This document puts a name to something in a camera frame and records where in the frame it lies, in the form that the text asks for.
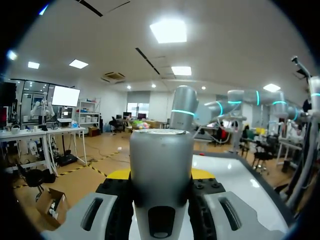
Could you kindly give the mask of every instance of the yellow black floor tape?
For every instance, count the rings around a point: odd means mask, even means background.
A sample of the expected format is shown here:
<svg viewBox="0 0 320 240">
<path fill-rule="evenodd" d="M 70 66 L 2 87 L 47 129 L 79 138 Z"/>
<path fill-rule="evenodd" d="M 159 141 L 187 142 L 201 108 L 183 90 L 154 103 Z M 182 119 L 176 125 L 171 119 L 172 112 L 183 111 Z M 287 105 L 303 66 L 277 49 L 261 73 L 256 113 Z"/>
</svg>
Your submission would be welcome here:
<svg viewBox="0 0 320 240">
<path fill-rule="evenodd" d="M 114 156 L 114 155 L 117 155 L 118 153 L 119 153 L 119 152 L 116 151 L 116 152 L 114 152 L 114 153 L 111 153 L 111 154 L 108 155 L 108 156 L 105 156 L 105 157 L 103 157 L 103 158 L 97 159 L 96 161 L 91 162 L 91 163 L 89 163 L 88 165 L 80 166 L 80 167 L 77 167 L 76 169 L 73 169 L 73 170 L 70 170 L 70 171 L 66 171 L 66 172 L 60 173 L 60 174 L 59 174 L 58 176 L 56 176 L 56 177 L 59 178 L 60 176 L 73 173 L 73 172 L 75 172 L 75 171 L 77 171 L 77 170 L 79 170 L 79 169 L 83 169 L 83 168 L 86 168 L 86 167 L 90 167 L 90 168 L 92 168 L 93 170 L 97 171 L 99 174 L 103 175 L 104 177 L 107 177 L 107 174 L 105 174 L 105 173 L 103 173 L 102 171 L 100 171 L 99 169 L 93 167 L 92 164 L 97 163 L 97 162 L 99 162 L 99 161 L 101 161 L 101 160 L 103 160 L 103 159 L 107 159 L 107 158 L 109 158 L 109 157 L 112 157 L 112 156 Z M 13 186 L 12 188 L 13 188 L 13 189 L 19 189 L 19 188 L 27 187 L 27 186 L 28 186 L 27 184 L 22 184 L 22 185 L 19 185 L 19 186 Z"/>
</svg>

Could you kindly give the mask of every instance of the white shelving unit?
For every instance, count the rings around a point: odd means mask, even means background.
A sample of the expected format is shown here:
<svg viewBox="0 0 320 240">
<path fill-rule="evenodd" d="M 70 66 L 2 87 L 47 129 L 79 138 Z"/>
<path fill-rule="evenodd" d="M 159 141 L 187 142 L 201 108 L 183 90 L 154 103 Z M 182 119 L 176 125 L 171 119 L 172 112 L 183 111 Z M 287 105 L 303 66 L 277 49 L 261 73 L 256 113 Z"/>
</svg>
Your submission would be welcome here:
<svg viewBox="0 0 320 240">
<path fill-rule="evenodd" d="M 86 99 L 79 99 L 78 106 L 76 107 L 79 112 L 75 113 L 75 119 L 80 127 L 84 127 L 88 130 L 88 127 L 91 125 L 100 128 L 100 105 L 101 105 L 101 98 L 95 98 L 96 102 L 87 101 Z M 81 110 L 87 109 L 88 112 L 81 112 Z M 97 117 L 97 121 L 95 122 L 81 122 L 81 117 Z"/>
</svg>

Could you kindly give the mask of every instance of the cardboard box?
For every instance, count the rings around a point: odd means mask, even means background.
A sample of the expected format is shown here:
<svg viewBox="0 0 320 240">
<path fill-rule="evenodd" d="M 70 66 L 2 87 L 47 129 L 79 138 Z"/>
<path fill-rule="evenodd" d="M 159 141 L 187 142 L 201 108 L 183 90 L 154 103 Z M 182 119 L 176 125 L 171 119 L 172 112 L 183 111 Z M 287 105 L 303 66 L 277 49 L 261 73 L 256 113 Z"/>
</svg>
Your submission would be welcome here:
<svg viewBox="0 0 320 240">
<path fill-rule="evenodd" d="M 95 137 L 100 135 L 100 129 L 97 128 L 96 126 L 89 126 L 88 130 L 89 130 L 88 132 L 89 137 Z"/>
<path fill-rule="evenodd" d="M 51 204 L 55 203 L 54 209 L 51 210 Z M 69 204 L 66 195 L 58 190 L 49 188 L 45 189 L 38 201 L 35 203 L 35 208 L 39 213 L 47 220 L 49 224 L 58 228 L 66 220 L 67 211 L 69 210 Z"/>
</svg>

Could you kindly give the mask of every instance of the ceiling panel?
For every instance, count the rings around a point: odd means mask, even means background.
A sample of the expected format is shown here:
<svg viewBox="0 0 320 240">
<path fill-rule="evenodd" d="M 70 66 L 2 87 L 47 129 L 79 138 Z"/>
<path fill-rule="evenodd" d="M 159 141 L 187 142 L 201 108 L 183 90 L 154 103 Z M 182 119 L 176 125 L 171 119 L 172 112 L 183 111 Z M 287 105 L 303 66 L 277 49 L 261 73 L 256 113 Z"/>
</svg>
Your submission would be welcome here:
<svg viewBox="0 0 320 240">
<path fill-rule="evenodd" d="M 120 72 L 129 82 L 193 79 L 256 89 L 275 83 L 304 96 L 306 84 L 293 76 L 297 69 L 290 61 L 292 55 L 315 73 L 302 37 L 267 0 L 133 0 L 109 13 L 126 1 L 87 2 L 103 17 L 75 0 L 51 4 L 16 49 L 19 57 L 10 73 L 100 81 L 106 72 Z M 159 44 L 150 24 L 163 18 L 183 19 L 187 42 Z M 160 76 L 135 48 L 143 51 Z M 68 66 L 74 59 L 88 66 Z M 40 63 L 39 69 L 28 68 L 28 61 Z M 175 77 L 171 66 L 190 66 L 192 76 Z"/>
</svg>

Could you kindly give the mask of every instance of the white screen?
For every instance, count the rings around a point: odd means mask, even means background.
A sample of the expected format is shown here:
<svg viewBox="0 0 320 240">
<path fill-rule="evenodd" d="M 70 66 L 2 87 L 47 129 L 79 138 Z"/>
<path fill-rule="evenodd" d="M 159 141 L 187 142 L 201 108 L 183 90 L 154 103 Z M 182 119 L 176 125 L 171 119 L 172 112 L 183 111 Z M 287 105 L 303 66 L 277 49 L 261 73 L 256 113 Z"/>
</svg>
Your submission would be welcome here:
<svg viewBox="0 0 320 240">
<path fill-rule="evenodd" d="M 52 105 L 76 107 L 80 90 L 63 86 L 55 86 Z"/>
</svg>

